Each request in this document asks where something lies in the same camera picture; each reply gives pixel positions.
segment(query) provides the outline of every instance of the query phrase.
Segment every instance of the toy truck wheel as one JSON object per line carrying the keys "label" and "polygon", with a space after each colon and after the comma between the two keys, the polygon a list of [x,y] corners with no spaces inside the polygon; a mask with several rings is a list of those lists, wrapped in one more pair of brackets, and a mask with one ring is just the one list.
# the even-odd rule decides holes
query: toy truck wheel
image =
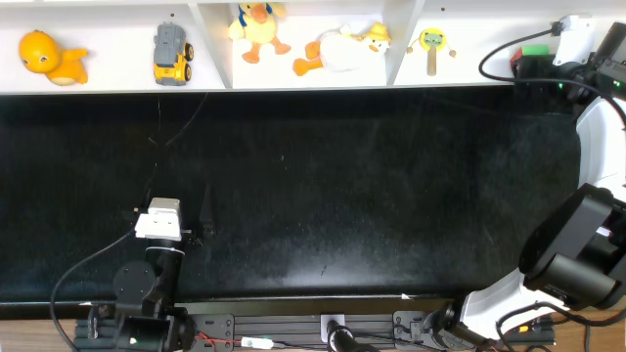
{"label": "toy truck wheel", "polygon": [[185,65],[185,80],[189,82],[192,79],[192,67],[189,64]]}
{"label": "toy truck wheel", "polygon": [[185,59],[187,61],[194,59],[194,47],[189,43],[185,44]]}

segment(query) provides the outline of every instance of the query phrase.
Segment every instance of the black table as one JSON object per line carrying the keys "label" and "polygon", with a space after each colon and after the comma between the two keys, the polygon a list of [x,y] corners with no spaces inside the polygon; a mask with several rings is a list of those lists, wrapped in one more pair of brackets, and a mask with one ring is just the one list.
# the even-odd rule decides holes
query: black table
{"label": "black table", "polygon": [[[489,286],[578,179],[571,116],[512,91],[211,94],[168,149],[203,94],[161,95],[160,119],[157,95],[2,97],[0,302],[48,300],[120,237],[155,162],[155,196],[187,219],[215,188],[219,234],[188,252],[181,301]],[[79,269],[58,299],[111,298],[144,247]]]}

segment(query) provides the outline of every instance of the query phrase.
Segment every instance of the white label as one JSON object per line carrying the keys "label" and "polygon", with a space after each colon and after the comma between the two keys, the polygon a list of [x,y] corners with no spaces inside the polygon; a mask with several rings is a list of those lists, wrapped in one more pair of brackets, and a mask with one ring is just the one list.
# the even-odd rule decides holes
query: white label
{"label": "white label", "polygon": [[274,341],[269,338],[242,337],[242,347],[272,349]]}

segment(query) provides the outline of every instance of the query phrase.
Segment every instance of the toy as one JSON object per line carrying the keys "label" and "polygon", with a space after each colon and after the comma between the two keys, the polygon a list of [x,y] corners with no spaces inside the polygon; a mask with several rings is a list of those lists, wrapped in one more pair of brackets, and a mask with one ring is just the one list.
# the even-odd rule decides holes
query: toy
{"label": "toy", "polygon": [[387,27],[380,22],[374,23],[363,36],[353,35],[350,26],[344,25],[339,31],[329,31],[319,41],[308,43],[305,47],[308,61],[296,59],[293,71],[303,76],[320,67],[335,72],[357,69],[382,58],[390,41]]}
{"label": "toy", "polygon": [[411,43],[407,48],[407,54],[413,53],[413,46],[417,41],[420,41],[420,45],[424,50],[428,52],[427,73],[429,76],[437,74],[437,52],[441,51],[444,46],[447,46],[450,50],[448,54],[452,58],[457,57],[457,52],[450,48],[446,35],[437,28],[429,28],[422,31],[420,37]]}
{"label": "toy", "polygon": [[173,23],[158,26],[155,36],[155,80],[166,86],[185,85],[192,79],[189,62],[194,47],[186,40],[185,30]]}
{"label": "toy", "polygon": [[80,59],[86,49],[65,50],[50,35],[35,30],[20,41],[20,58],[26,69],[43,73],[56,85],[87,83],[87,71]]}
{"label": "toy", "polygon": [[278,31],[276,20],[272,15],[283,18],[287,12],[285,7],[277,3],[241,3],[239,17],[228,28],[228,36],[233,40],[246,38],[252,43],[249,52],[242,55],[250,64],[259,62],[258,52],[261,45],[270,43],[277,55],[291,50],[291,46],[281,43],[276,37]]}

